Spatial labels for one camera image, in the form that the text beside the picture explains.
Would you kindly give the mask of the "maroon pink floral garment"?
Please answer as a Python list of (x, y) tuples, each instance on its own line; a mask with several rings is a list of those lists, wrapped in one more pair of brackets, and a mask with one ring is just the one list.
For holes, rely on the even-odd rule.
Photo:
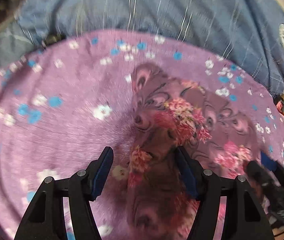
[(235, 178), (259, 156), (252, 121), (198, 83), (152, 63), (132, 74), (136, 136), (130, 153), (127, 221), (134, 239), (186, 239), (199, 202), (174, 163), (174, 149), (215, 174)]

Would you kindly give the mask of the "purple floral bed sheet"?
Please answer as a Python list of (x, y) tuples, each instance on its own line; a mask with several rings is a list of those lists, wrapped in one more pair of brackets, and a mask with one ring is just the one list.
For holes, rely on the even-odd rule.
[(85, 168), (106, 146), (114, 162), (91, 204), (103, 239), (134, 239), (127, 221), (130, 153), (136, 136), (131, 74), (144, 63), (198, 83), (254, 124), (259, 156), (284, 166), (284, 117), (241, 67), (161, 36), (97, 31), (0, 68), (0, 233), (13, 239), (44, 178)]

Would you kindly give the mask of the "grey blue plaid pillow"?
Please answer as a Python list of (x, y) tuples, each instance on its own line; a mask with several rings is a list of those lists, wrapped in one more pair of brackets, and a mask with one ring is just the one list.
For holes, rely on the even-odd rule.
[(0, 31), (0, 67), (17, 61), (40, 44), (40, 39), (31, 35), (30, 31), (23, 29), (17, 22), (10, 23)]

